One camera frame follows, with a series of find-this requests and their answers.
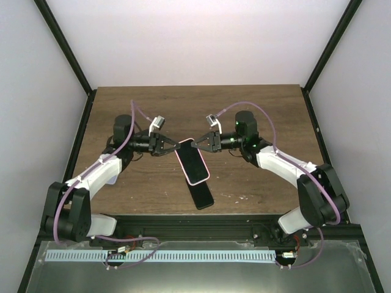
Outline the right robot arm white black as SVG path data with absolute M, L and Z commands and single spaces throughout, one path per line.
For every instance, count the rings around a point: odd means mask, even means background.
M 211 131 L 192 146 L 209 153 L 238 149 L 246 162 L 272 172 L 297 189 L 299 206 L 282 215 L 271 231 L 273 242 L 279 246 L 288 244 L 299 230 L 339 224 L 350 206 L 331 165 L 304 162 L 280 151 L 275 143 L 259 135 L 257 120 L 248 110 L 236 113 L 233 132 Z

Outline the lavender phone case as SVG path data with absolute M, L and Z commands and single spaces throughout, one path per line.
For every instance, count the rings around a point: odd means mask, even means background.
M 109 179 L 106 184 L 108 185 L 114 185 L 117 182 L 118 176 L 113 176 L 111 179 Z

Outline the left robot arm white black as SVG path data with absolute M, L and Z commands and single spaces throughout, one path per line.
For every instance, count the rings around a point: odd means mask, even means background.
M 125 239 L 125 232 L 117 220 L 91 212 L 92 198 L 105 185 L 114 184 L 133 160 L 135 153 L 164 156 L 180 145 L 160 134 L 165 119 L 155 117 L 148 129 L 136 132 L 135 120 L 130 115 L 119 115 L 114 120 L 113 135 L 90 167 L 64 183 L 52 183 L 47 191 L 40 229 L 51 233 L 55 241 L 61 239 L 81 242 L 87 237 L 103 236 L 113 247 Z

